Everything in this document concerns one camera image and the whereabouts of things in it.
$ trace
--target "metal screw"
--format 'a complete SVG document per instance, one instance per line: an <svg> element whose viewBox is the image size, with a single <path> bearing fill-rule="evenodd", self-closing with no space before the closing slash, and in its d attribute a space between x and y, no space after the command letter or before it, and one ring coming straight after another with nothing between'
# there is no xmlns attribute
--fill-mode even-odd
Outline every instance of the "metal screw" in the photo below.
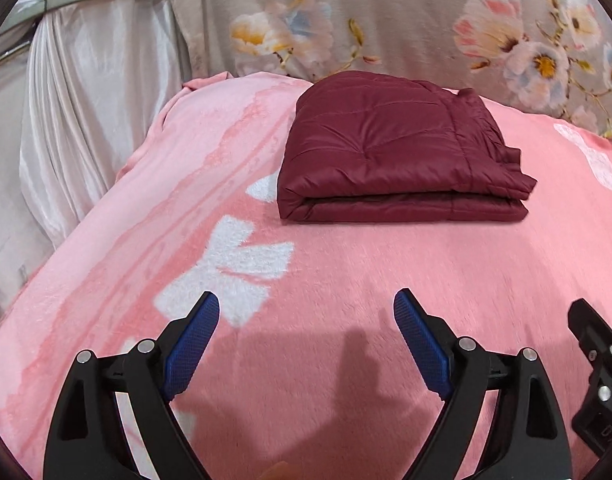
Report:
<svg viewBox="0 0 612 480"><path fill-rule="evenodd" d="M537 352L532 348L524 348L522 354L529 361L537 361Z"/></svg>
<svg viewBox="0 0 612 480"><path fill-rule="evenodd" d="M611 398L611 389L608 386L600 386L597 391L597 397L602 402L606 402L606 400Z"/></svg>
<svg viewBox="0 0 612 480"><path fill-rule="evenodd" d="M462 337L460 339L460 348L470 352L477 348L477 343L475 343L470 337Z"/></svg>
<svg viewBox="0 0 612 480"><path fill-rule="evenodd" d="M90 350L82 350L77 354L77 362L82 364L87 363L90 361L91 357L93 357L93 354Z"/></svg>
<svg viewBox="0 0 612 480"><path fill-rule="evenodd" d="M155 342L152 339L142 339L137 345L137 350L142 354L147 354L155 348Z"/></svg>

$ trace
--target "fleece texture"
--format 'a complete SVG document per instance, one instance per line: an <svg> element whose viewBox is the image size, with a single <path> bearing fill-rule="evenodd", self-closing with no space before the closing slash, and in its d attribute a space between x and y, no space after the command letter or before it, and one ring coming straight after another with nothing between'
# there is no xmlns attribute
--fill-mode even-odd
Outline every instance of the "fleece texture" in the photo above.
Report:
<svg viewBox="0 0 612 480"><path fill-rule="evenodd" d="M215 480L255 480L282 461L268 476L401 480L442 407L395 324L403 287L487 350L535 348L570 424L591 367L568 307L584 297L612 326L610 142L485 101L540 181L523 222L285 222L277 173L309 86L264 73L189 83L11 306L0 433L33 479L77 352L157 337L205 290L220 321L172 407ZM135 460L156 479L126 394L119 402ZM493 407L458 478L477 465ZM595 458L568 436L579 480Z"/></svg>

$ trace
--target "blue gripper pad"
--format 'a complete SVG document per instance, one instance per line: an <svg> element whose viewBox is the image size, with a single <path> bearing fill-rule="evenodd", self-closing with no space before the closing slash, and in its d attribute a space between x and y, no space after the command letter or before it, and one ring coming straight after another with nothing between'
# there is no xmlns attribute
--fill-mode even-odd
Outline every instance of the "blue gripper pad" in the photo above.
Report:
<svg viewBox="0 0 612 480"><path fill-rule="evenodd" d="M188 387L219 318L220 302L208 294L166 359L162 393L167 402Z"/></svg>
<svg viewBox="0 0 612 480"><path fill-rule="evenodd" d="M402 290L395 295L395 321L422 374L426 387L446 400L452 394L449 360L424 322L419 310Z"/></svg>

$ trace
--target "white curtain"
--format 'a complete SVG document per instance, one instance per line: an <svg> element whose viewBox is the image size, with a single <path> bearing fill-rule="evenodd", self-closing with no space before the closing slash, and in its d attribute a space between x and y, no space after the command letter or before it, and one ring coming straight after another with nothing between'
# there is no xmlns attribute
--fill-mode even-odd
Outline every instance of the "white curtain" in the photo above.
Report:
<svg viewBox="0 0 612 480"><path fill-rule="evenodd" d="M19 145L27 56L0 67L0 316L52 244L22 196Z"/></svg>
<svg viewBox="0 0 612 480"><path fill-rule="evenodd" d="M19 0L11 14L43 0ZM0 52L28 24L0 37ZM180 88L169 0L50 12L0 66L0 316L144 140Z"/></svg>
<svg viewBox="0 0 612 480"><path fill-rule="evenodd" d="M113 185L180 84L169 0L91 0L43 18L28 61L19 174L54 247Z"/></svg>

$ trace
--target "folded red jacket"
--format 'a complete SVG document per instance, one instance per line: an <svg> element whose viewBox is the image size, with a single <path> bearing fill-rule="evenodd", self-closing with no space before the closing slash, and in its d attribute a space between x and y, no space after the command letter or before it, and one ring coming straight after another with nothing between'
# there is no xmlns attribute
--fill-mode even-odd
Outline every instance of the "folded red jacket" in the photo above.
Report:
<svg viewBox="0 0 612 480"><path fill-rule="evenodd" d="M297 101L277 205L294 221L519 221L535 184L474 90L342 72Z"/></svg>

